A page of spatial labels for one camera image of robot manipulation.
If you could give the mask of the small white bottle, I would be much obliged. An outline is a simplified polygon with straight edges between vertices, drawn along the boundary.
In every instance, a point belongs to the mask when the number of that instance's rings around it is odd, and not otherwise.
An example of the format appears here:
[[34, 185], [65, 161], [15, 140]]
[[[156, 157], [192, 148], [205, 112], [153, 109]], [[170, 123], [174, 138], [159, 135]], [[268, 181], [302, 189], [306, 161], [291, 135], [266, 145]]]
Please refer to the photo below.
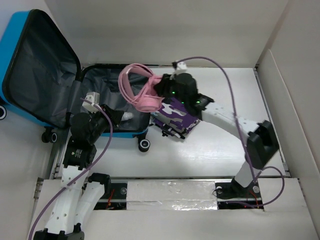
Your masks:
[[131, 120], [134, 117], [134, 114], [132, 112], [124, 112], [122, 117], [121, 117], [121, 121], [128, 121]]

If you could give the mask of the purple camouflage cloth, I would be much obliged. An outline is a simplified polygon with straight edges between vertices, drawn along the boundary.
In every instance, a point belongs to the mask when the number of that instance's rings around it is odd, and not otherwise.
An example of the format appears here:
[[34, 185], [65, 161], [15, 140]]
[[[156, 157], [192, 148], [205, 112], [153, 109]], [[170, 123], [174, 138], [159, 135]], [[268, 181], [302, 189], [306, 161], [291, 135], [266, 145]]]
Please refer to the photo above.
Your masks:
[[163, 137], [184, 140], [200, 120], [190, 115], [184, 104], [175, 98], [166, 98], [158, 111], [150, 114], [150, 124], [161, 130]]

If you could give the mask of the blue child suitcase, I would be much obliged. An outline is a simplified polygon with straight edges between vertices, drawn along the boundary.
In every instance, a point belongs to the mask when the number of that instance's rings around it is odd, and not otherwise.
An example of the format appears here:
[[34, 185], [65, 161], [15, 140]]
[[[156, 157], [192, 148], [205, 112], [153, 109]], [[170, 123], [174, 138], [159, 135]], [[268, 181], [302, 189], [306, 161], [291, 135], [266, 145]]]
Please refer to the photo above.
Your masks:
[[113, 136], [137, 138], [141, 152], [149, 150], [146, 138], [150, 115], [137, 111], [120, 93], [122, 64], [81, 62], [51, 17], [43, 10], [15, 12], [0, 40], [0, 116], [12, 111], [45, 128], [41, 139], [54, 143], [54, 129], [67, 129], [71, 118], [83, 112], [82, 99], [99, 93], [99, 105], [134, 114], [122, 121]]

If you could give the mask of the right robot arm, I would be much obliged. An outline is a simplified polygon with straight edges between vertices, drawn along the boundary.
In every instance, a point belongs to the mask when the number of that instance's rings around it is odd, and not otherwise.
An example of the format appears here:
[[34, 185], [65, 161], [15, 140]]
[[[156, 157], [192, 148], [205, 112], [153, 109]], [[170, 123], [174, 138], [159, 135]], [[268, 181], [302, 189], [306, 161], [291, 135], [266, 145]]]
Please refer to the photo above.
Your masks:
[[238, 116], [234, 110], [226, 110], [211, 97], [199, 93], [197, 82], [189, 73], [175, 77], [164, 74], [152, 90], [158, 97], [177, 99], [190, 115], [240, 140], [245, 162], [231, 181], [231, 191], [237, 197], [249, 191], [249, 185], [257, 180], [259, 173], [280, 148], [271, 122], [255, 122]]

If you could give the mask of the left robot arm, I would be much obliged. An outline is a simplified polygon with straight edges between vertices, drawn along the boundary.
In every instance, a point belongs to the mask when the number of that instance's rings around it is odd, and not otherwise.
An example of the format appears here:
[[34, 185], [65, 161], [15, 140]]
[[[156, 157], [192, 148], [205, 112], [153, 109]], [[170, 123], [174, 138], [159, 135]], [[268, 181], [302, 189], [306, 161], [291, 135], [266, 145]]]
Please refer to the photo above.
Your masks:
[[95, 142], [105, 130], [113, 135], [124, 111], [105, 104], [90, 106], [96, 109], [95, 113], [81, 112], [70, 120], [71, 136], [62, 163], [61, 189], [35, 219], [30, 240], [83, 240], [84, 224], [98, 200], [111, 194], [110, 176], [89, 171], [101, 159], [96, 156]]

